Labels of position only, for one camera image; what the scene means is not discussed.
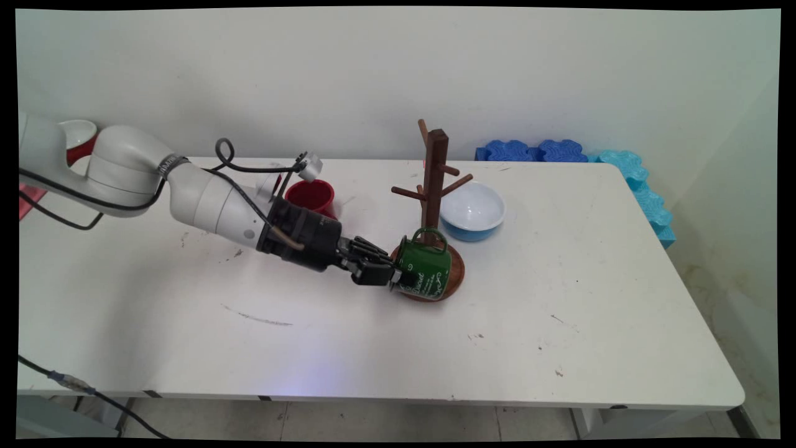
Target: light blue foam block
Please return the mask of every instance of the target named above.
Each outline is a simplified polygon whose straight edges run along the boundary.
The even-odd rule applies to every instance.
[[[655,234],[662,232],[672,222],[672,214],[663,208],[663,198],[652,191],[646,182],[634,191],[633,195]]]
[[[657,239],[661,242],[664,249],[668,249],[669,246],[672,245],[675,241],[677,241],[677,237],[674,236],[674,232],[672,228],[669,226],[664,227],[663,230],[659,234],[657,234]]]
[[[650,172],[642,167],[642,158],[630,151],[606,150],[599,153],[597,162],[610,163],[619,168],[627,185],[633,191],[646,183],[646,178],[650,175]]]

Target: wooden peg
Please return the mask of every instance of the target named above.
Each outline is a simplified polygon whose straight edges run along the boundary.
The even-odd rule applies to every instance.
[[[437,168],[442,171],[443,173],[447,173],[449,175],[458,176],[458,170],[453,167],[448,167],[447,165],[437,165]]]
[[[426,195],[421,195],[420,193],[415,193],[414,191],[405,190],[404,188],[400,187],[393,187],[390,189],[390,191],[397,195],[406,196],[407,198],[417,199],[419,201],[426,202]]]
[[[417,125],[420,126],[420,136],[423,137],[423,144],[428,146],[428,128],[426,128],[426,120],[422,118],[417,120]]]
[[[456,182],[452,183],[451,185],[448,185],[447,187],[445,187],[441,197],[444,197],[448,193],[450,193],[453,190],[461,187],[462,185],[464,185],[465,183],[468,183],[471,180],[473,180],[473,175],[466,175],[466,176],[462,177],[461,179],[457,180]]]

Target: white and blue bowl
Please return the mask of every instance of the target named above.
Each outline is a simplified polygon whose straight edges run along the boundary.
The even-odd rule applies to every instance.
[[[451,237],[480,241],[503,222],[505,203],[495,190],[471,180],[443,197],[439,216]]]

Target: cable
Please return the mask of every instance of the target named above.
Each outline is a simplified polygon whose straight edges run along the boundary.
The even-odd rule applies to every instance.
[[[226,143],[227,147],[229,148],[229,159],[225,158],[223,154],[221,154],[221,144]],[[231,163],[232,158],[235,157],[235,148],[232,146],[232,142],[229,141],[227,138],[220,138],[216,142],[216,157],[221,161],[221,165],[211,168],[213,171],[218,171],[223,167],[232,168],[235,171],[242,171],[244,173],[298,173],[302,170],[302,167],[299,163],[294,164],[292,167],[284,167],[284,168],[246,168],[240,167]]]
[[[84,195],[83,193],[80,193],[79,191],[73,190],[72,188],[69,188],[69,187],[67,187],[65,185],[61,185],[58,182],[53,182],[52,180],[47,179],[46,177],[40,176],[40,175],[38,175],[36,173],[33,173],[31,171],[28,171],[28,170],[26,170],[24,168],[19,168],[19,174],[27,176],[27,177],[30,177],[33,180],[36,180],[36,181],[41,182],[41,183],[44,183],[45,185],[48,185],[48,186],[50,186],[52,188],[55,188],[57,190],[61,190],[64,193],[69,193],[70,195],[72,195],[72,196],[74,196],[74,197],[76,197],[78,199],[83,199],[86,202],[91,202],[92,204],[96,204],[98,206],[103,206],[103,207],[106,207],[106,208],[111,208],[111,209],[114,209],[114,210],[127,210],[127,211],[144,210],[146,208],[151,207],[152,204],[156,203],[158,201],[158,198],[160,198],[160,193],[161,193],[161,191],[163,191],[163,185],[166,184],[166,180],[165,179],[161,179],[160,185],[158,185],[158,189],[154,192],[154,196],[152,196],[152,199],[147,201],[145,204],[142,204],[140,206],[120,206],[119,204],[114,204],[113,202],[105,202],[102,199],[97,199],[97,198],[93,198],[93,197],[91,197],[89,195]]]
[[[145,422],[144,419],[139,417],[136,413],[134,413],[133,411],[131,411],[130,409],[125,407],[123,404],[117,402],[114,399],[108,398],[105,394],[102,394],[102,393],[96,391],[93,387],[89,387],[82,380],[77,379],[77,378],[75,378],[73,376],[70,376],[70,375],[64,375],[62,373],[58,373],[57,371],[54,371],[54,370],[48,371],[47,369],[43,368],[42,366],[39,366],[36,363],[28,361],[27,359],[25,359],[24,356],[20,355],[19,353],[17,354],[17,361],[19,363],[21,363],[21,364],[24,364],[25,366],[28,366],[28,367],[32,368],[35,371],[41,373],[42,375],[47,375],[47,378],[55,380],[61,386],[68,387],[68,388],[73,389],[75,391],[82,391],[82,392],[84,392],[86,394],[89,394],[89,395],[94,395],[95,397],[103,400],[104,402],[110,404],[111,406],[113,406],[116,409],[122,411],[123,413],[131,416],[136,422],[141,423],[141,426],[143,426],[150,433],[155,434],[159,438],[170,438],[170,437],[165,436],[160,431],[154,429],[152,426],[149,425],[149,423]]]
[[[229,158],[228,159],[225,158],[224,155],[221,153],[221,144],[223,144],[223,143],[226,143],[227,147],[229,148]],[[229,139],[227,139],[227,138],[221,138],[221,139],[219,139],[216,142],[216,156],[221,161],[221,165],[218,165],[216,167],[209,168],[209,169],[205,168],[205,171],[207,171],[208,173],[214,174],[214,175],[218,175],[222,179],[224,179],[227,182],[229,182],[230,185],[232,185],[238,191],[238,193],[240,193],[240,195],[243,197],[243,199],[246,201],[246,203],[248,203],[248,205],[257,213],[257,215],[260,216],[261,219],[263,219],[263,222],[265,222],[265,225],[268,227],[268,229],[270,231],[272,231],[274,233],[274,235],[276,235],[280,240],[282,240],[282,242],[284,242],[285,245],[289,246],[293,250],[304,250],[304,245],[303,244],[293,241],[293,239],[291,239],[284,232],[282,232],[282,230],[280,228],[272,226],[271,223],[268,221],[267,217],[265,216],[265,214],[263,214],[263,212],[259,209],[259,207],[248,197],[248,195],[246,195],[246,193],[243,191],[243,189],[240,188],[240,186],[237,183],[235,183],[235,181],[230,179],[229,176],[218,172],[218,170],[220,170],[221,168],[228,167],[228,168],[231,168],[231,169],[233,169],[235,171],[242,171],[242,172],[247,172],[247,173],[288,173],[288,174],[292,174],[292,173],[295,173],[295,172],[297,173],[297,172],[299,172],[299,171],[301,171],[303,169],[302,164],[299,162],[300,161],[300,157],[299,157],[299,159],[297,159],[296,163],[292,167],[283,167],[283,168],[246,168],[246,167],[240,167],[238,165],[235,165],[234,163],[231,163],[231,160],[235,157],[235,148],[233,147],[232,142],[230,142]],[[36,180],[36,181],[38,181],[40,183],[43,183],[43,184],[45,184],[45,185],[47,185],[49,187],[52,187],[52,188],[55,188],[57,190],[63,191],[64,193],[72,195],[72,196],[74,196],[74,197],[76,197],[78,199],[82,199],[82,200],[84,200],[86,202],[90,202],[92,204],[96,204],[96,205],[103,206],[103,207],[110,208],[110,209],[114,209],[114,210],[127,210],[127,211],[143,210],[143,209],[149,208],[150,206],[155,204],[158,201],[158,198],[160,198],[160,194],[163,191],[163,186],[166,184],[166,180],[162,179],[160,181],[160,184],[158,185],[158,189],[154,193],[154,196],[152,196],[152,199],[150,199],[145,204],[142,204],[140,206],[120,206],[119,204],[114,204],[112,202],[106,202],[106,201],[103,201],[102,199],[97,199],[97,198],[93,198],[93,197],[91,197],[89,195],[85,195],[83,193],[80,193],[79,191],[73,190],[72,188],[69,188],[67,186],[61,185],[61,184],[59,184],[57,182],[53,182],[52,180],[47,179],[46,177],[43,177],[43,176],[38,175],[36,173],[33,173],[32,171],[28,171],[28,170],[26,170],[24,168],[19,168],[19,174],[27,176],[27,177],[29,177],[31,179],[34,179],[34,180]],[[60,217],[57,214],[54,214],[54,213],[50,212],[49,210],[47,210],[44,207],[42,207],[42,206],[38,205],[37,203],[35,203],[29,196],[25,195],[25,193],[23,193],[21,191],[20,191],[20,197],[23,198],[28,203],[30,203],[31,206],[35,207],[36,210],[39,210],[41,213],[46,214],[50,218],[53,218],[53,219],[57,220],[58,222],[61,222],[62,224],[65,224],[67,226],[70,226],[70,227],[73,227],[73,228],[79,229],[79,230],[90,230],[91,228],[93,228],[96,225],[96,223],[100,220],[100,218],[102,218],[102,215],[103,215],[103,214],[99,214],[96,218],[94,218],[94,221],[92,221],[88,226],[81,226],[81,225],[75,224],[74,222],[71,222],[71,221],[69,221],[69,220],[67,220],[65,218]]]
[[[22,190],[19,191],[19,197],[24,199],[25,202],[27,202],[28,204],[33,206],[34,209],[39,210],[41,213],[46,214],[47,216],[49,216],[52,219],[55,219],[56,221],[60,222],[61,224],[66,224],[67,226],[70,226],[70,227],[78,229],[78,230],[91,230],[91,229],[93,229],[94,226],[97,225],[97,222],[100,221],[100,218],[103,217],[102,213],[97,214],[96,218],[94,218],[94,221],[92,221],[87,226],[81,226],[80,224],[76,224],[76,223],[74,223],[72,221],[69,221],[66,218],[62,218],[61,216],[58,216],[57,214],[54,214],[50,210],[45,209],[38,202],[36,202],[32,198],[30,198],[30,196],[26,195]]]

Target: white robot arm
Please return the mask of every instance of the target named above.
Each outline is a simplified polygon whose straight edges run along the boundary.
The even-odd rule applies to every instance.
[[[254,169],[232,165],[219,153],[223,166],[267,172],[251,188],[239,186],[217,169],[193,165],[153,136],[129,126],[110,126],[97,136],[86,175],[67,167],[65,147],[60,126],[19,112],[20,182],[128,218],[144,213],[168,181],[171,215],[179,222],[317,271],[336,265],[351,271],[359,285],[412,281],[408,275],[402,278],[383,250],[360,237],[343,238],[340,222],[274,195],[280,172],[287,172],[287,177],[297,172],[314,180],[322,167],[315,155],[300,155],[293,167]]]

